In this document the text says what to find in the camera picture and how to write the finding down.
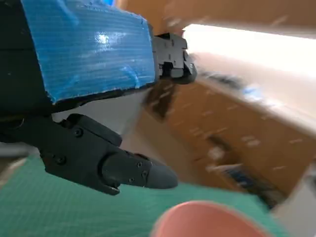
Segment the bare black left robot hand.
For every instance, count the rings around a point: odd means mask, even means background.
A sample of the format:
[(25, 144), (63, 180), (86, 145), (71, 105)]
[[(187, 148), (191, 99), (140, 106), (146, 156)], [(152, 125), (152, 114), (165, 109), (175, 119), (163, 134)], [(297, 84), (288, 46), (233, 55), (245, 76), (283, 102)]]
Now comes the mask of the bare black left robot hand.
[(184, 38), (153, 34), (140, 15), (99, 0), (0, 3), (0, 140), (39, 150), (47, 173), (115, 196), (121, 184), (172, 189), (176, 174), (121, 149), (122, 138), (81, 114), (52, 115), (121, 97), (161, 80), (195, 81)]

